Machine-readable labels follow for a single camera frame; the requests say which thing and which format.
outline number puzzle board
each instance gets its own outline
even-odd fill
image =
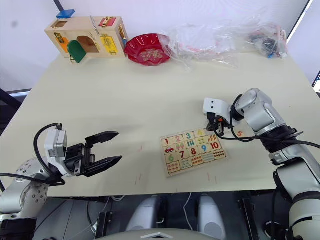
[[[195,129],[161,137],[162,158],[167,177],[185,173],[226,157],[215,134]]]

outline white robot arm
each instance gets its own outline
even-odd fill
[[[49,129],[45,140],[46,157],[38,150],[38,137]],[[102,132],[85,139],[86,144],[77,144],[67,148],[67,133],[62,124],[53,123],[42,128],[34,138],[34,150],[37,157],[27,160],[15,174],[0,173],[0,176],[13,177],[12,184],[5,189],[0,181],[3,193],[0,197],[0,238],[1,240],[28,240],[34,236],[37,216],[47,200],[48,188],[64,185],[62,177],[84,175],[91,177],[117,164],[122,156],[107,157],[95,162],[91,148],[96,143],[104,143],[116,137],[114,131]]]
[[[261,90],[252,88],[240,95],[232,105],[206,98],[203,112],[209,120],[208,130],[214,131],[218,137],[223,136],[224,127],[233,131],[233,127],[245,119],[255,137],[238,139],[242,142],[260,139],[269,151],[272,163],[281,165],[273,178],[282,196],[292,202],[288,239],[318,240],[320,165],[304,145],[309,143],[297,141],[297,130],[286,125],[272,106],[272,100]]]

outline printed number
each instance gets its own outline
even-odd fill
[[[219,148],[219,144],[217,142],[214,143],[210,143],[212,149],[218,149]]]

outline beige tabletop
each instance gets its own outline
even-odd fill
[[[85,58],[71,64],[58,57],[32,89],[0,138],[0,171],[14,173],[35,156],[36,132],[63,123],[68,146],[104,131],[113,140],[96,144],[96,159],[123,155],[109,170],[87,178],[66,178],[49,196],[108,196],[176,192],[263,190],[275,187],[276,169],[260,141],[221,141],[228,158],[166,177],[160,137],[204,128],[206,97],[229,103],[250,88],[269,95],[287,124],[304,131],[299,140],[319,144],[320,99],[291,57],[267,59],[242,53],[238,67],[195,63],[186,71],[169,61],[145,67],[127,58]],[[39,150],[44,155],[44,133]],[[320,151],[308,147],[320,160]],[[7,187],[12,179],[2,177]]]

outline red bowl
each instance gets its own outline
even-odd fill
[[[170,58],[165,54],[156,33],[136,36],[127,42],[124,52],[131,61],[144,66],[157,66]]]

